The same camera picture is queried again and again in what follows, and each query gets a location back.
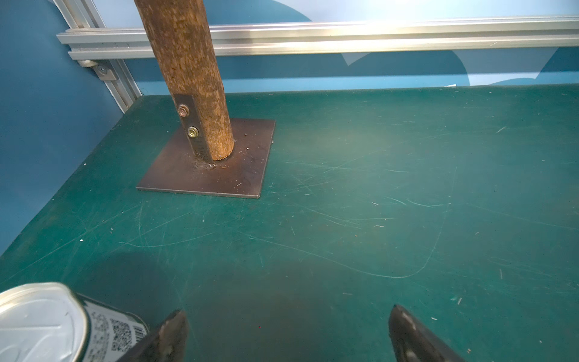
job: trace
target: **bolt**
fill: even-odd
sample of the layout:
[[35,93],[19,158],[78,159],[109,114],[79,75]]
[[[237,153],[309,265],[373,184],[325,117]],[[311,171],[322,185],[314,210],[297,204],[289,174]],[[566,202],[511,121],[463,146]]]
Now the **bolt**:
[[189,115],[189,107],[185,104],[180,104],[177,108],[177,113],[179,113],[179,116],[181,117],[187,117]]
[[189,137],[195,138],[199,136],[199,131],[197,130],[197,128],[191,126],[187,129],[187,134],[189,135]]

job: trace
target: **can label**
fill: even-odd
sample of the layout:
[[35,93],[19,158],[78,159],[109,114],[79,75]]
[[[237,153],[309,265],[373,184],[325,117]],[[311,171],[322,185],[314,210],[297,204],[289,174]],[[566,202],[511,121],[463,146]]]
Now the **can label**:
[[83,301],[90,319],[90,339],[83,362],[115,362],[145,334],[146,327],[123,313]]

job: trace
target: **wooden pole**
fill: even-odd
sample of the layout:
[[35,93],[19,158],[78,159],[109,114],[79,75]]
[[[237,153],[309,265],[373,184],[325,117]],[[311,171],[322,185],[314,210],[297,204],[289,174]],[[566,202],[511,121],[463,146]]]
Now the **wooden pole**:
[[193,96],[213,160],[233,151],[223,83],[203,0],[135,0],[169,92]]

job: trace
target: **barcode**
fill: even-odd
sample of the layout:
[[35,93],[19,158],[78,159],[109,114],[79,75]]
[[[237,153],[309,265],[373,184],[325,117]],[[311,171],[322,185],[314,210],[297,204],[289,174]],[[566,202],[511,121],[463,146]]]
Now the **barcode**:
[[127,352],[133,345],[131,340],[131,328],[128,323],[111,318],[112,331],[115,337],[112,340],[111,350]]
[[145,331],[141,327],[137,327],[137,326],[133,326],[133,329],[135,331],[135,340],[138,343],[145,336]]

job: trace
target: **metal base plate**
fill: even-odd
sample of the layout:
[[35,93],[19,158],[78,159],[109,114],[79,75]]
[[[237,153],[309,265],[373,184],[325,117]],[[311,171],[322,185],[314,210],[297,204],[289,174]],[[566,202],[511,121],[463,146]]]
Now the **metal base plate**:
[[232,118],[235,147],[215,167],[198,164],[185,131],[179,128],[163,147],[138,190],[257,199],[276,121]]

